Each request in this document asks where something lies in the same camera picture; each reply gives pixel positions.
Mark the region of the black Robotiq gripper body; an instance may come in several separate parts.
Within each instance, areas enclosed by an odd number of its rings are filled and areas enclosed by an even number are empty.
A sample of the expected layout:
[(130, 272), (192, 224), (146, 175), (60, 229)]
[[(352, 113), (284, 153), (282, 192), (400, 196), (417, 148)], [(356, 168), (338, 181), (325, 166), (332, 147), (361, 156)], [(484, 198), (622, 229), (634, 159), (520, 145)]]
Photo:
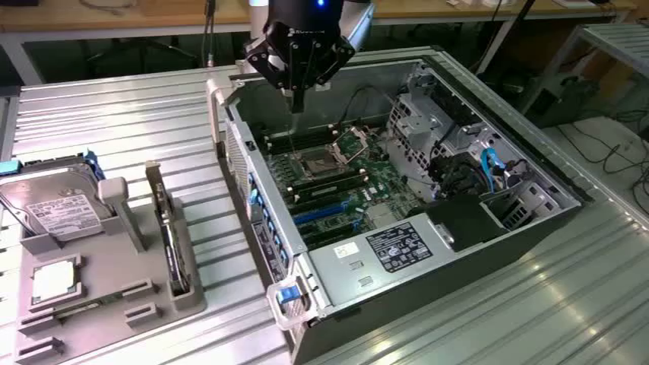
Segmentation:
[(341, 1), (270, 1), (265, 39), (289, 65), (290, 82), (300, 81), (300, 63), (313, 40), (332, 44), (341, 37)]

